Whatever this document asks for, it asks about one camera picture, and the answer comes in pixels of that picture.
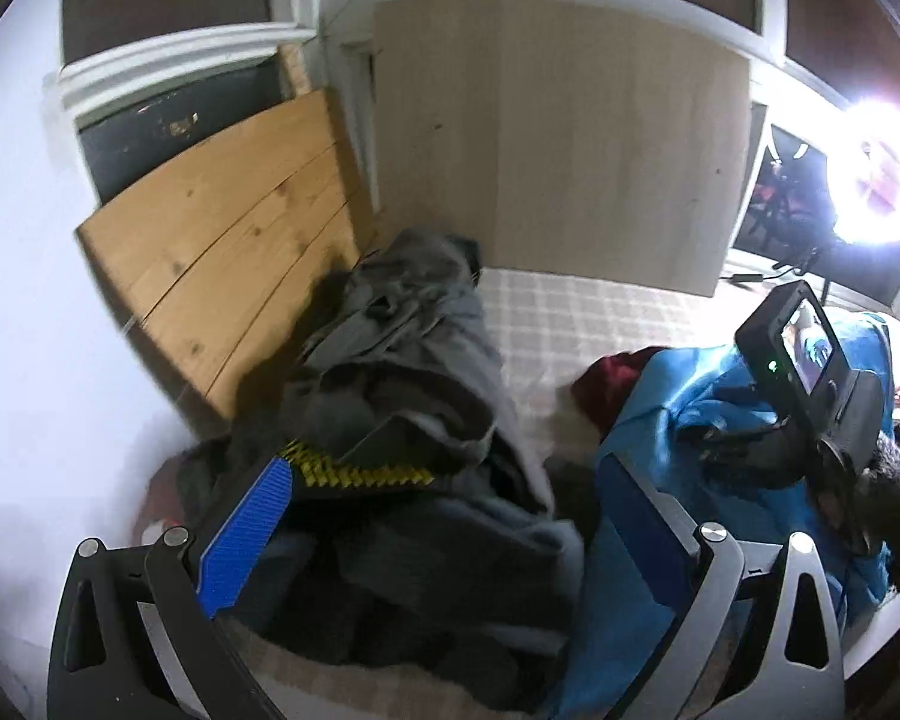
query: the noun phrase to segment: camera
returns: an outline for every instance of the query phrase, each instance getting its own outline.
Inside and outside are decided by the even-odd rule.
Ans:
[[[784,488],[802,479],[820,500],[836,497],[842,535],[857,554],[878,548],[855,515],[853,487],[876,449],[884,394],[879,377],[855,370],[805,281],[775,287],[734,337],[755,394],[776,413],[766,429],[708,431],[708,475]]]

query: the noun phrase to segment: checkered bed sheet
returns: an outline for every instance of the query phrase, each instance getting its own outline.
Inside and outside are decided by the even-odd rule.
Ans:
[[[644,346],[717,346],[763,298],[763,290],[721,283],[714,298],[598,279],[486,269],[478,293],[503,357],[504,381],[530,450],[587,464],[600,436],[568,388],[591,362]],[[368,670],[315,664],[228,630],[261,686],[288,717],[316,720],[504,720],[463,688],[415,666]]]

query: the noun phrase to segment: furry gray fabric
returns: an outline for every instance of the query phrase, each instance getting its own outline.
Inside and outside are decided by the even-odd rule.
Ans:
[[[858,517],[882,538],[900,566],[900,447],[880,435],[874,459],[854,490]]]

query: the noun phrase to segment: camera screen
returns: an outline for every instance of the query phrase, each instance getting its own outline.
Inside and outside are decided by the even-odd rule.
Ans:
[[[813,391],[833,352],[830,339],[809,300],[803,300],[783,328],[783,346],[807,394]]]

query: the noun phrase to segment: black cable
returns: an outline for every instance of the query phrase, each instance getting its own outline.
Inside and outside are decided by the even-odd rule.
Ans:
[[[797,269],[796,266],[790,266],[786,271],[780,271],[779,274],[765,276],[764,274],[733,274],[732,276],[721,276],[721,281],[728,281],[730,284],[759,284],[764,281],[773,281],[775,278],[781,278],[792,274]]]

